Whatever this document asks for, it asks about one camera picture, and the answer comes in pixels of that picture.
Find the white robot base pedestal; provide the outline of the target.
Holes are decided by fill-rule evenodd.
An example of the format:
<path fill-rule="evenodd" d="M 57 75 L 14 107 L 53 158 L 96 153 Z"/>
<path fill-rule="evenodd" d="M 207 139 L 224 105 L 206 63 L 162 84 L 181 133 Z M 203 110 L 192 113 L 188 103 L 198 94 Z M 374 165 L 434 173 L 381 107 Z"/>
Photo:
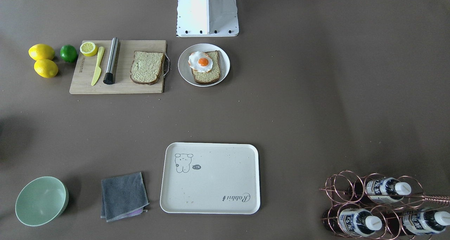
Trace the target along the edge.
<path fill-rule="evenodd" d="M 236 37 L 236 0 L 178 0 L 177 37 Z"/>

